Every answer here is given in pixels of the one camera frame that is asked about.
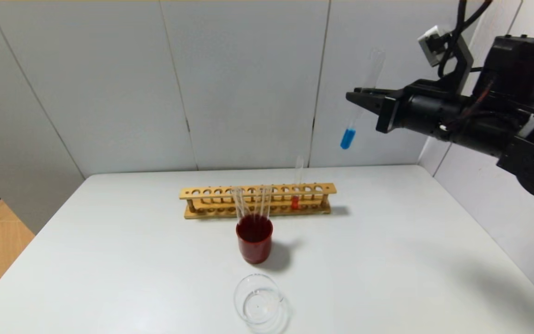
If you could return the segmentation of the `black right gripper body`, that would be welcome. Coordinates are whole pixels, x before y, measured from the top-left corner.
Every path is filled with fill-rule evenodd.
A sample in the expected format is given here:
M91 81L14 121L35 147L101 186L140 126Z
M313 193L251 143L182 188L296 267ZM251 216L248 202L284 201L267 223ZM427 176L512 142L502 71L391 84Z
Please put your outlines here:
M437 140L448 140L449 132L440 125L448 93L442 79L419 79L391 91L384 97L376 130L387 134L405 128Z

